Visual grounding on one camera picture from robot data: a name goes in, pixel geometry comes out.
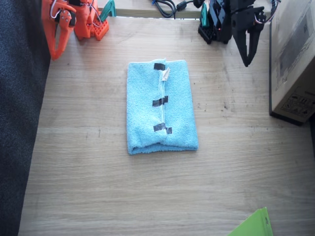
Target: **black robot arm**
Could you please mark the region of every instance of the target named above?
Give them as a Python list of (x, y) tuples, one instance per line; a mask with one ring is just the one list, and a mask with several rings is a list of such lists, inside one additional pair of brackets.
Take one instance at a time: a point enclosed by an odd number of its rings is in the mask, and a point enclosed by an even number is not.
[[(264, 28), (264, 7), (254, 8), (255, 0), (210, 0), (209, 11), (201, 11), (199, 34), (210, 44), (212, 40), (227, 44), (232, 36), (247, 67), (254, 58), (260, 32)], [(206, 8), (204, 0), (195, 0), (195, 6)], [(250, 35), (247, 52), (246, 32)]]

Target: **wire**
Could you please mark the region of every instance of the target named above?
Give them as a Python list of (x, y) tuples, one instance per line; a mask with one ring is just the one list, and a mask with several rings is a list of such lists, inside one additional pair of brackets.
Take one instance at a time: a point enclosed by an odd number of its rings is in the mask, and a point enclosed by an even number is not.
[(61, 10), (59, 9), (58, 12), (55, 14), (55, 16), (53, 16), (53, 9), (54, 9), (54, 6), (56, 4), (57, 0), (54, 0), (53, 4), (51, 5), (51, 8), (50, 8), (50, 17), (55, 19), (58, 14), (61, 12)]
[[(96, 13), (96, 15), (97, 15), (97, 18), (98, 18), (99, 22), (102, 24), (102, 21), (100, 20), (100, 16), (99, 16), (99, 14), (98, 14), (98, 11), (97, 11), (97, 10), (95, 9), (95, 7), (93, 6), (93, 3), (94, 3), (94, 0), (92, 1), (92, 3), (81, 3), (81, 6), (86, 5), (87, 7), (93, 8), (94, 11), (95, 11), (95, 13)], [(93, 25), (95, 25), (96, 27), (100, 27), (100, 25), (97, 25), (97, 24), (95, 24), (94, 22), (92, 22), (92, 23), (93, 23)]]
[[(267, 22), (270, 22), (270, 21), (274, 18), (275, 14), (276, 14), (276, 12), (277, 12), (277, 9), (278, 9), (278, 5), (279, 5), (280, 2), (281, 2), (280, 0), (277, 0), (276, 9), (274, 10), (274, 12), (272, 13), (272, 15), (271, 15), (265, 22), (260, 22), (259, 20), (257, 20), (256, 15), (255, 15), (255, 22), (256, 22), (257, 24), (265, 24), (265, 23), (267, 23)], [(275, 0), (272, 0), (272, 7), (275, 7)]]
[[(162, 3), (162, 4), (165, 4), (165, 5), (168, 5), (170, 8), (171, 8), (171, 13), (168, 13), (166, 11), (164, 11), (159, 3)], [(172, 0), (153, 0), (153, 4), (155, 4), (157, 6), (157, 9), (159, 10), (159, 12), (161, 13), (161, 15), (165, 18), (171, 18), (172, 16), (174, 16), (174, 19), (175, 19), (175, 14), (177, 12), (177, 8), (175, 6), (175, 3), (172, 1)]]

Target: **towel fold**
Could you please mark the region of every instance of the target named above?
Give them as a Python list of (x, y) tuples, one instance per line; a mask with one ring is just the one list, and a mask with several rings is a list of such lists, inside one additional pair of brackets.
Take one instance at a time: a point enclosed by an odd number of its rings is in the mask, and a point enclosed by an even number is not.
[(184, 60), (158, 59), (129, 64), (127, 143), (129, 154), (198, 149)]

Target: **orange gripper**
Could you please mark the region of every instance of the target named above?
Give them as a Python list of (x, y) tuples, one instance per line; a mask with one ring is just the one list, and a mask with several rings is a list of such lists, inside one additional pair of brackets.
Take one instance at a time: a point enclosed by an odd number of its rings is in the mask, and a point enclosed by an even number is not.
[[(100, 21), (97, 0), (42, 0), (41, 19), (52, 60), (65, 51), (74, 30), (79, 40), (95, 37), (101, 40), (109, 29), (107, 20)], [(61, 28), (56, 48), (56, 26)]]

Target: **gray carpet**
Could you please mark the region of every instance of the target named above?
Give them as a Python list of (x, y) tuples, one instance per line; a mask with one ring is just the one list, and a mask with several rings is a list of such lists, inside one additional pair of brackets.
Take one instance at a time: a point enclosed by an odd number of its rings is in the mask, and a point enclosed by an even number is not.
[(0, 0), (0, 236), (18, 234), (50, 55), (41, 0)]

